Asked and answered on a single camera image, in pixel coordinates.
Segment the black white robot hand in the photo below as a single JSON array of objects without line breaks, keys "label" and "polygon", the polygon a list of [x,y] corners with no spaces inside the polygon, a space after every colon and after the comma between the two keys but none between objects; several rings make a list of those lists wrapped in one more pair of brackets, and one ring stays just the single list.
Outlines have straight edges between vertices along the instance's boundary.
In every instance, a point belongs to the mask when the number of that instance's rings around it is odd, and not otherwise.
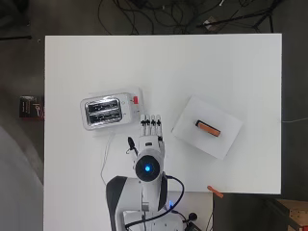
[{"label": "black white robot hand", "polygon": [[134,162],[144,155],[163,160],[165,157],[165,143],[161,117],[159,115],[141,115],[140,124],[139,145],[135,146],[133,139],[129,137],[129,148],[126,153],[132,157]]}]

